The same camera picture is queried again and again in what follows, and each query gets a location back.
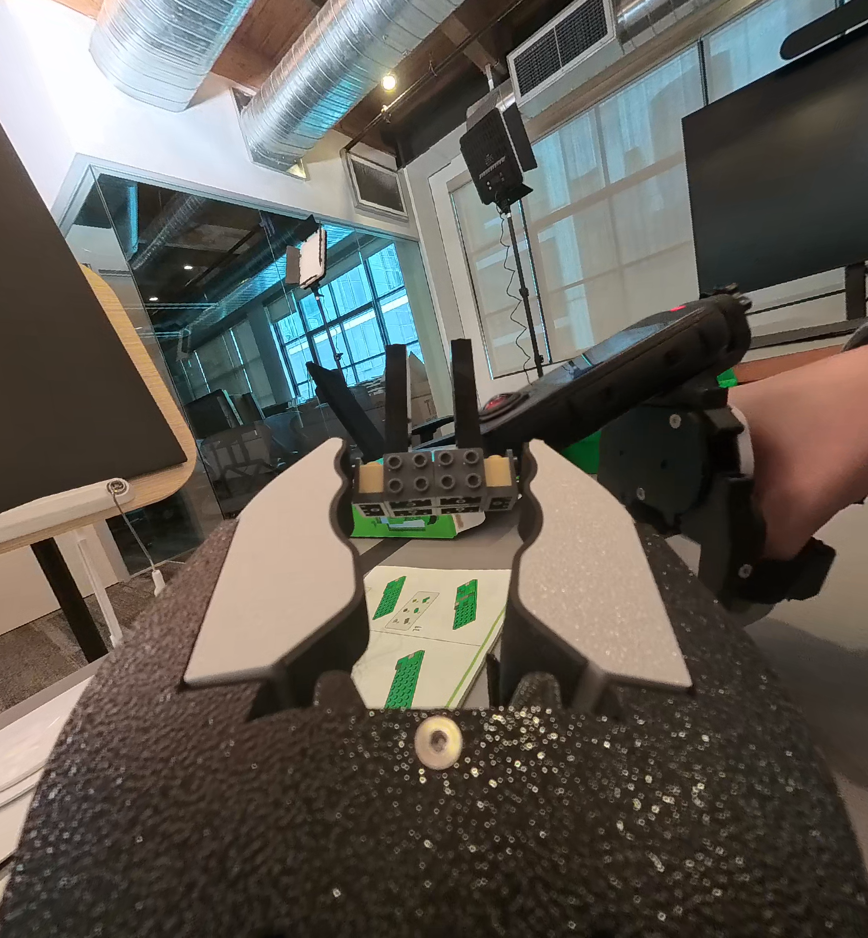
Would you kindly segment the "white wall vent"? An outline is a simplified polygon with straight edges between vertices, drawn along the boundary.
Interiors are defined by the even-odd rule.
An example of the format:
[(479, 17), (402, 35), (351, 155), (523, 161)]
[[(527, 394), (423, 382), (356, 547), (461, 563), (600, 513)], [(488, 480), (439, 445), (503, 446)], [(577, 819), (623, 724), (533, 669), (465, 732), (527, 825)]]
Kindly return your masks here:
[(341, 160), (356, 210), (374, 217), (408, 222), (396, 170), (346, 149), (341, 151)]
[(507, 62), (521, 111), (592, 55), (616, 52), (615, 15), (609, 1), (574, 1), (512, 50)]

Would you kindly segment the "black board wooden edge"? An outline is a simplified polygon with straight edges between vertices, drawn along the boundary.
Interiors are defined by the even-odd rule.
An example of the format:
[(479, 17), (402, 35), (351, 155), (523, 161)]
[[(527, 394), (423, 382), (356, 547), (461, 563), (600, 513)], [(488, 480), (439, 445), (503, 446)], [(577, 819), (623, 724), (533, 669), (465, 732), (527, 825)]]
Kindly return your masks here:
[(0, 124), (0, 512), (121, 477), (125, 506), (0, 554), (157, 503), (196, 455), (182, 414), (112, 289), (76, 263)]

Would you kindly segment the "large black monitor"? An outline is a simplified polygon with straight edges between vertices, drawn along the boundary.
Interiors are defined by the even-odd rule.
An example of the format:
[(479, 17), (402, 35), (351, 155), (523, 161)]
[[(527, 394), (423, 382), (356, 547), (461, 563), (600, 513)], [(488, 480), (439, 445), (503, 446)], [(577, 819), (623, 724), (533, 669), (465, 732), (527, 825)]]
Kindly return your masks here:
[(868, 38), (747, 85), (682, 129), (702, 291), (868, 260)]

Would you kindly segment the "small LED light panel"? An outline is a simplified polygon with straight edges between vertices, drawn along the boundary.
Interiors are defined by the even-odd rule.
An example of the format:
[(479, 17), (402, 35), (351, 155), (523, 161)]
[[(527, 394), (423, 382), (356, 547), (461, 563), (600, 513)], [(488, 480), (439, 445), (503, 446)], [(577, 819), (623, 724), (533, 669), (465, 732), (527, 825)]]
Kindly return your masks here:
[(324, 369), (343, 370), (342, 340), (335, 336), (332, 314), (320, 293), (326, 260), (327, 233), (321, 226), (286, 253), (288, 314), (277, 328), (291, 374), (298, 382), (311, 362)]

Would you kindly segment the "grey brick base black beams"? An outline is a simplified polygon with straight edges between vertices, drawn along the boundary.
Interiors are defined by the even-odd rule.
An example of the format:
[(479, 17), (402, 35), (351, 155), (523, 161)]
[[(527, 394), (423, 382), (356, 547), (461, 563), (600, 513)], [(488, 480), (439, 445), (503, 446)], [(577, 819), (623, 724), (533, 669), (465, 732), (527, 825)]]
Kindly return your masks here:
[(353, 469), (351, 500), (367, 518), (403, 519), (507, 511), (519, 498), (514, 456), (488, 455), (480, 429), (472, 344), (451, 342), (454, 442), (411, 445), (404, 345), (386, 348), (382, 454)]

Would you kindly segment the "white metal bracket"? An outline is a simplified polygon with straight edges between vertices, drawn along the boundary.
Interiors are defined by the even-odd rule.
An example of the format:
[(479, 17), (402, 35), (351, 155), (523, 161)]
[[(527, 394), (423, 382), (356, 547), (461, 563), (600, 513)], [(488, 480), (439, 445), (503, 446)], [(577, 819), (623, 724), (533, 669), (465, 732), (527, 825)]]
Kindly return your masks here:
[(135, 497), (134, 486), (121, 477), (47, 495), (0, 512), (0, 549), (20, 538), (37, 535), (64, 523), (125, 506)]

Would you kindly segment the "brick instruction booklet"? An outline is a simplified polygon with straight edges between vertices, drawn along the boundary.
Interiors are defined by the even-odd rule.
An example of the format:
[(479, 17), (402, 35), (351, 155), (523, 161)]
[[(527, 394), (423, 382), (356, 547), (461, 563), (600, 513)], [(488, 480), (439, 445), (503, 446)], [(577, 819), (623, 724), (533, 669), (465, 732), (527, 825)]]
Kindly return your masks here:
[(458, 709), (500, 635), (508, 569), (379, 566), (364, 577), (367, 650), (352, 678), (380, 709)]

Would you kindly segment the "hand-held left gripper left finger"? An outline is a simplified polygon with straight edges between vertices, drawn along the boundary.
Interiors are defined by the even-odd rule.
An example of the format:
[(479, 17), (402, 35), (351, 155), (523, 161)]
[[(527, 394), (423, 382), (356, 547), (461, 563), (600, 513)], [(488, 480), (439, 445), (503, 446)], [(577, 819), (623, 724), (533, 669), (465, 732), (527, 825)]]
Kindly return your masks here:
[(369, 620), (353, 527), (348, 446), (330, 438), (240, 512), (183, 682), (260, 683), (276, 709), (311, 705), (350, 674)]

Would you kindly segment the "white metal base plate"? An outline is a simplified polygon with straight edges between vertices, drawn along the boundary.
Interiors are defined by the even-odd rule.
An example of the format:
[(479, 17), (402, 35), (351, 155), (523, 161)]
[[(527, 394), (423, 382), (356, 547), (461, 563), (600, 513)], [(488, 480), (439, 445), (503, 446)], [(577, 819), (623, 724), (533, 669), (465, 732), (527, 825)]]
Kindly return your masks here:
[(18, 846), (43, 768), (90, 681), (86, 676), (0, 728), (0, 865)]

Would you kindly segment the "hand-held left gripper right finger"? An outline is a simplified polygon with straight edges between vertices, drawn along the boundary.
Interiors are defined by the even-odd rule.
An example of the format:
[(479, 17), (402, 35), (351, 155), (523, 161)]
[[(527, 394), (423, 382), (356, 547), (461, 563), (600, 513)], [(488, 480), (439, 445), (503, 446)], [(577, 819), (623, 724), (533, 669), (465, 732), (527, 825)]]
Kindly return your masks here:
[(498, 703), (523, 702), (539, 674), (557, 686), (555, 701), (579, 712), (593, 711), (617, 687), (693, 691), (626, 508), (540, 440), (523, 447), (521, 483)]

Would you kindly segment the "green cardboard toy box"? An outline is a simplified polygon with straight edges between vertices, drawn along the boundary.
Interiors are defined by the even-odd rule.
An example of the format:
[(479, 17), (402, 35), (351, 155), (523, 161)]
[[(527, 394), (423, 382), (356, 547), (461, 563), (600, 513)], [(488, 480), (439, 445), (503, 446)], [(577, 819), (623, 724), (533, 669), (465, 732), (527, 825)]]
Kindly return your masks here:
[(358, 506), (352, 507), (353, 538), (401, 538), (452, 540), (461, 533), (480, 526), (484, 512), (450, 515), (405, 516), (403, 518), (367, 517)]

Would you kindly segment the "person's right hand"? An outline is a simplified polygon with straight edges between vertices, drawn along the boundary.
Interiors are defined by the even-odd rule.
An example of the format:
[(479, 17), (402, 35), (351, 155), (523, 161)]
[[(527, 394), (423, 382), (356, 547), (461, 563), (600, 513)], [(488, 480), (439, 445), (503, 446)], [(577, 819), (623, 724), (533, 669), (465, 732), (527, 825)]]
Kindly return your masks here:
[(868, 348), (734, 388), (754, 452), (764, 556), (795, 557), (868, 496)]

